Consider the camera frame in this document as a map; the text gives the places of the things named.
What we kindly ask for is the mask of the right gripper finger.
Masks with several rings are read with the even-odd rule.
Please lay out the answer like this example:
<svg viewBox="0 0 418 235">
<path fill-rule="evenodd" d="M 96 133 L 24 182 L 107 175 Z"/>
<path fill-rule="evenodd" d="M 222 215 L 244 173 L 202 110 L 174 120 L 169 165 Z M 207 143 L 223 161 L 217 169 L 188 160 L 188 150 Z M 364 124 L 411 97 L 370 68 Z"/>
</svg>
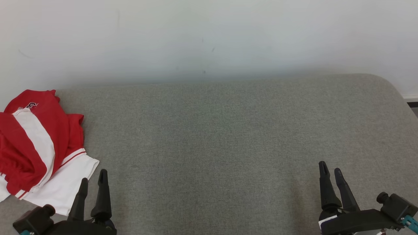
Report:
<svg viewBox="0 0 418 235">
<path fill-rule="evenodd" d="M 347 212 L 360 211 L 357 201 L 355 200 L 354 195 L 351 192 L 351 189 L 348 183 L 344 179 L 344 176 L 340 168 L 335 168 L 334 175 L 335 175 L 336 185 L 340 191 L 343 209 Z"/>
<path fill-rule="evenodd" d="M 323 211 L 336 211 L 342 204 L 333 190 L 329 169 L 324 161 L 319 162 L 318 166 L 320 171 L 321 208 Z"/>
</svg>

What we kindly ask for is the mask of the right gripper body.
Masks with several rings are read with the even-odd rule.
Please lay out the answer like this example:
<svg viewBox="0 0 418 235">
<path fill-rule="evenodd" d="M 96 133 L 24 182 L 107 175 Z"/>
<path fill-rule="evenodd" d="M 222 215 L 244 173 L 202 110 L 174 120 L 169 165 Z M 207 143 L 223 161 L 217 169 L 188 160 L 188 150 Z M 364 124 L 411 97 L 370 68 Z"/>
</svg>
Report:
<svg viewBox="0 0 418 235">
<path fill-rule="evenodd" d="M 395 229 L 395 221 L 376 209 L 335 215 L 318 222 L 322 235 L 353 235 Z"/>
</svg>

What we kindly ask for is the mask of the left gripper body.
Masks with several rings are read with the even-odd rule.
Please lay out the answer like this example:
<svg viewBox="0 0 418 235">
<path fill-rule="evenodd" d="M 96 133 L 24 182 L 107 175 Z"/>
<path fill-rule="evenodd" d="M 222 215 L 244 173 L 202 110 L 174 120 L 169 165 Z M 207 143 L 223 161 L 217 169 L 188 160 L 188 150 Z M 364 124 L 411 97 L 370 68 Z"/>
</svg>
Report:
<svg viewBox="0 0 418 235">
<path fill-rule="evenodd" d="M 53 224 L 41 235 L 117 235 L 112 220 L 64 220 Z"/>
</svg>

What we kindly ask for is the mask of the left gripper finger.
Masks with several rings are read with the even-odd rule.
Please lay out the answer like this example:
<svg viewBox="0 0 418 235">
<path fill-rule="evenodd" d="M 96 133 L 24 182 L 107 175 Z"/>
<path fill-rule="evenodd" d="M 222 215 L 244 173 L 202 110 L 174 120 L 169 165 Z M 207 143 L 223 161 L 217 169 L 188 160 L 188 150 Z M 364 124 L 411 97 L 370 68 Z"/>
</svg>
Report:
<svg viewBox="0 0 418 235">
<path fill-rule="evenodd" d="M 95 219 L 110 219 L 112 217 L 110 190 L 108 184 L 108 172 L 101 169 L 98 177 L 98 193 L 91 217 Z"/>
<path fill-rule="evenodd" d="M 68 215 L 68 221 L 84 221 L 85 199 L 88 195 L 88 179 L 83 178 Z"/>
</svg>

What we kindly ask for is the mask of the red jersey with number 23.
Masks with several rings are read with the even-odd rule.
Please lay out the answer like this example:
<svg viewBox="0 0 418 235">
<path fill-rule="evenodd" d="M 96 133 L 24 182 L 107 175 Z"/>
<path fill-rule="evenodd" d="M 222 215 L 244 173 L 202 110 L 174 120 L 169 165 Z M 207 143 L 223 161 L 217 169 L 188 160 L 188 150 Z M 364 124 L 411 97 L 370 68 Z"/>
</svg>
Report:
<svg viewBox="0 0 418 235">
<path fill-rule="evenodd" d="M 65 113 L 55 90 L 25 90 L 0 113 L 12 114 L 25 108 L 30 109 L 47 130 L 54 143 L 56 156 L 51 178 L 38 191 L 27 193 L 20 200 L 37 206 L 50 204 L 56 213 L 67 216 L 82 179 L 89 179 L 99 164 L 97 159 L 87 155 L 84 148 L 84 116 Z M 0 202 L 14 196 L 6 186 L 6 176 L 0 173 Z"/>
</svg>

